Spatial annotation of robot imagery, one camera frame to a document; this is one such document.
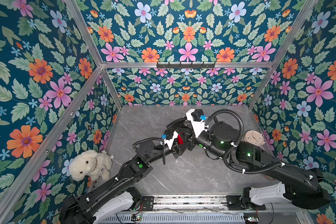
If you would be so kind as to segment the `small red object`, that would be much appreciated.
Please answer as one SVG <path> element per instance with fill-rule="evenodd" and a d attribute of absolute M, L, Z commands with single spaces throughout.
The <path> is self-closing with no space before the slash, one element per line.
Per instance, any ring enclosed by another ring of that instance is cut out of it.
<path fill-rule="evenodd" d="M 186 141 L 185 141 L 185 138 L 181 137 L 181 135 L 178 135 L 177 136 L 177 139 L 176 139 L 177 143 L 176 143 L 176 147 L 179 148 L 179 149 L 184 149 L 186 148 Z"/>

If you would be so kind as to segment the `black spray nozzle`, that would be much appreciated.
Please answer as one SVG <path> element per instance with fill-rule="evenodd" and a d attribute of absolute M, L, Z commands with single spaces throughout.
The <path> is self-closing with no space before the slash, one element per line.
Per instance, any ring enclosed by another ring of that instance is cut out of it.
<path fill-rule="evenodd" d="M 169 123 L 166 126 L 166 130 L 164 131 L 164 134 L 169 137 L 173 134 L 174 131 L 177 131 L 179 134 L 181 133 L 188 133 L 191 129 L 187 125 L 187 118 L 179 118 L 171 123 Z"/>

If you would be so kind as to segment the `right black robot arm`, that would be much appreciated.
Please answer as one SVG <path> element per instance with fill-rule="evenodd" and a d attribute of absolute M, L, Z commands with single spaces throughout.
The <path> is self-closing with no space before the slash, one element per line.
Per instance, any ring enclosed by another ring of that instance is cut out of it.
<path fill-rule="evenodd" d="M 242 118 L 234 111 L 222 109 L 206 116 L 201 109 L 186 113 L 194 132 L 193 141 L 206 154 L 241 175 L 265 175 L 277 181 L 266 187 L 245 187 L 239 199 L 227 197 L 228 207 L 255 210 L 266 204 L 290 203 L 315 210 L 331 202 L 327 190 L 320 186 L 323 174 L 318 168 L 301 169 L 264 151 L 264 136 L 245 131 Z"/>

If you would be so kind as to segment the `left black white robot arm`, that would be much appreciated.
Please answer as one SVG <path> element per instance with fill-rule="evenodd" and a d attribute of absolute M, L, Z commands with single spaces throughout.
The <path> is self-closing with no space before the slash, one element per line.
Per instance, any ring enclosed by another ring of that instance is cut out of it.
<path fill-rule="evenodd" d="M 169 154 L 179 157 L 194 143 L 184 134 L 176 134 L 170 140 L 163 136 L 134 143 L 136 156 L 125 162 L 116 176 L 85 195 L 64 200 L 58 215 L 60 223 L 99 224 L 121 211 L 143 209 L 142 195 L 133 185 L 152 171 L 152 162 L 164 161 Z"/>

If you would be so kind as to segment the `cream plush teddy bear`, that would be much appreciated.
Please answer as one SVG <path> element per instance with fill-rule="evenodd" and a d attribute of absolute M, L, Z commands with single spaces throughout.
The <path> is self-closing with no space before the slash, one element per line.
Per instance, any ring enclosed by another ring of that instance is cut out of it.
<path fill-rule="evenodd" d="M 81 181 L 86 176 L 91 181 L 102 178 L 104 181 L 110 179 L 112 158 L 106 152 L 99 153 L 95 150 L 85 151 L 76 156 L 69 165 L 69 173 L 74 181 Z"/>

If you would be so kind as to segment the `cream round wall clock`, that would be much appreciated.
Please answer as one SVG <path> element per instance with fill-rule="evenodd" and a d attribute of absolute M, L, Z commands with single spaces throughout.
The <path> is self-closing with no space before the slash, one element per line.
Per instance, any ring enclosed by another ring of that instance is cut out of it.
<path fill-rule="evenodd" d="M 244 141 L 259 147 L 265 144 L 265 139 L 262 133 L 255 130 L 247 131 L 244 135 Z"/>

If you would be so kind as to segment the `black metal ceiling bracket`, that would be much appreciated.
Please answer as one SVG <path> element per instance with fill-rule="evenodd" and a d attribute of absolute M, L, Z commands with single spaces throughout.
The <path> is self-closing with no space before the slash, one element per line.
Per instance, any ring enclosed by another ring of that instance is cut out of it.
<path fill-rule="evenodd" d="M 188 62 L 188 63 L 157 63 L 156 67 L 157 68 L 162 68 L 162 69 L 209 69 L 209 68 L 214 68 L 215 64 L 214 63 L 194 63 L 194 62 Z"/>

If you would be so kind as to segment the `metal base rail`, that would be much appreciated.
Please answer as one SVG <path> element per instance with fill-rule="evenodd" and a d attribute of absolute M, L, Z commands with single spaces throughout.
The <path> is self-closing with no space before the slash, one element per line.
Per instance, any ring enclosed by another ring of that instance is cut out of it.
<path fill-rule="evenodd" d="M 147 195 L 135 224 L 311 224 L 311 215 L 289 203 L 245 209 L 237 194 Z"/>

